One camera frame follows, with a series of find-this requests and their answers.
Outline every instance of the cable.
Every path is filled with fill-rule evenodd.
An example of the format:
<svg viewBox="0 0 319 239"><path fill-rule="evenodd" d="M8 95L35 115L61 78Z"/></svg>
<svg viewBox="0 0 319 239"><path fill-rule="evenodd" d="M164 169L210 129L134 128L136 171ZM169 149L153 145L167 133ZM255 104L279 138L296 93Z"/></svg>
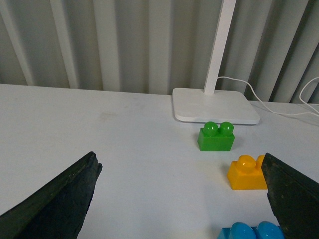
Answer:
<svg viewBox="0 0 319 239"><path fill-rule="evenodd" d="M300 92L300 94L299 94L299 99L300 99L304 104L306 104L307 106L309 106L310 108L312 108L314 111L316 111L317 114L316 114L316 113L313 113L313 112L303 112L303 113L297 113L297 114L286 114L286 113L280 113L280 112L272 111L271 109L269 109L269 108L259 99L259 97L256 95L256 93L255 93L253 87L252 87L247 81L243 81L243 80L239 80L239 79L235 79L235 78L231 78L231 77L227 77L227 76L217 77L217 79L221 79L221 78L226 78L226 79L229 79L229 80L240 81L240 82L246 83L246 84L250 87L251 91L253 92L253 94L254 94L254 96L257 98L257 100L259 100L260 103L261 103L267 110L269 110L269 111L272 112L272 113L275 113L275 114L278 114L278 115L282 115L282 116L298 116L298 115L311 114L311 115L314 115L314 116L319 117L319 112L318 112L314 107L312 107L310 104L306 103L305 101L303 101L303 100L301 99L301 94L302 94L302 92L304 91L304 89L306 88L306 86L307 86L310 82L312 82L312 81L314 81L314 80L316 80L316 79L319 79L319 77L315 77L315 78L313 78L312 80L310 80L310 81L303 87L303 89L301 90L301 92Z"/></svg>
<svg viewBox="0 0 319 239"><path fill-rule="evenodd" d="M312 107L310 104L306 103L303 99L301 99L301 94L304 91L304 89L307 87L307 85L309 85L312 81L319 79L319 77L315 77L312 80L310 80L307 84L305 84L305 86L303 87L303 89L300 91L299 94L299 99L301 100L301 102L303 102L305 105L309 106L311 109L313 109L314 111L316 111L319 114L319 111L317 111L314 107Z"/></svg>

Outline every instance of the lamp base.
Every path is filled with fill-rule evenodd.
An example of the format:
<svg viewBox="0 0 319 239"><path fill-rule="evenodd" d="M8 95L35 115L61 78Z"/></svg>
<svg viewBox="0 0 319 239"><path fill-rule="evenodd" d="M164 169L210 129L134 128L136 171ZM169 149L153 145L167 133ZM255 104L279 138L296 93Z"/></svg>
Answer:
<svg viewBox="0 0 319 239"><path fill-rule="evenodd" d="M205 95L200 89L173 89L173 107L176 119L184 122L257 124L259 115L237 91L218 91Z"/></svg>

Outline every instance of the blue lego brick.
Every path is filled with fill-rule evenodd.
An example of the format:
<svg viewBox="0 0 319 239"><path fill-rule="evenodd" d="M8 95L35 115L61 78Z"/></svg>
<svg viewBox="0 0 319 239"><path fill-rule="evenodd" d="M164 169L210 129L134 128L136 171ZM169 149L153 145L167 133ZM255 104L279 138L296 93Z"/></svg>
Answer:
<svg viewBox="0 0 319 239"><path fill-rule="evenodd" d="M231 228L223 228L217 239L285 239L281 229L270 222L261 222L257 227L250 227L237 222Z"/></svg>
<svg viewBox="0 0 319 239"><path fill-rule="evenodd" d="M200 151L230 151L235 136L234 126L229 122L223 122L220 127L214 122L207 122L201 128L198 135Z"/></svg>

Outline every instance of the white desk lamp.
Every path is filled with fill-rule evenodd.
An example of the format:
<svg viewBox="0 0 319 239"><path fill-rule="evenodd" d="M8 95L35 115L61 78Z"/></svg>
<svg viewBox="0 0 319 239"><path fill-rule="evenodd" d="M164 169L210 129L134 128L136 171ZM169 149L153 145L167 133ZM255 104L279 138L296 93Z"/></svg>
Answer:
<svg viewBox="0 0 319 239"><path fill-rule="evenodd" d="M204 91L173 89L176 119L185 122L257 124L259 115L245 96L237 91L215 90L236 0L223 0Z"/></svg>

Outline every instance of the green lego brick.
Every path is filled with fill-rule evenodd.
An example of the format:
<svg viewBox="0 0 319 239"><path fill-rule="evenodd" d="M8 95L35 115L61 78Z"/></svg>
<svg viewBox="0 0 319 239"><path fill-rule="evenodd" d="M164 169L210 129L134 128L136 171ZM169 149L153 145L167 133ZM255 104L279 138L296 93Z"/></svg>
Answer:
<svg viewBox="0 0 319 239"><path fill-rule="evenodd" d="M220 127L214 122L207 122L198 135L200 151L230 151L235 140L234 126L223 122Z"/></svg>

